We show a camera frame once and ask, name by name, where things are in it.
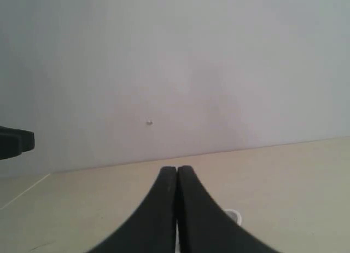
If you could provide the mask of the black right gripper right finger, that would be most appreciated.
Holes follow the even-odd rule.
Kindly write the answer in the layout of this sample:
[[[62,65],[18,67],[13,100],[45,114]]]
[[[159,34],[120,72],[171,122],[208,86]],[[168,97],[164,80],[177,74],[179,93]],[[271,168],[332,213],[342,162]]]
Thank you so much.
[[[181,252],[276,252],[235,223],[188,165],[177,169],[177,222]]]

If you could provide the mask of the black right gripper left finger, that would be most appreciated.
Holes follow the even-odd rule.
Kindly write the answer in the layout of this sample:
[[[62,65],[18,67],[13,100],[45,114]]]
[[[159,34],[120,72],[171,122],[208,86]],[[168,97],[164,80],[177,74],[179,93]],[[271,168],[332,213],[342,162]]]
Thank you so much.
[[[177,169],[162,167],[138,208],[90,252],[175,252]]]

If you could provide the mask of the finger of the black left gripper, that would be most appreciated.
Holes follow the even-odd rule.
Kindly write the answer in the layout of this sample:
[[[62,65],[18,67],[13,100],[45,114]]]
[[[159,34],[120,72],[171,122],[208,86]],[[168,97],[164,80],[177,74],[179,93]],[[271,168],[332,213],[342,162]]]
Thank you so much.
[[[1,126],[1,133],[18,137],[21,142],[23,152],[28,152],[35,148],[35,136],[34,132],[32,131]]]
[[[1,133],[0,136],[0,159],[17,157],[22,153],[21,142],[18,137]]]

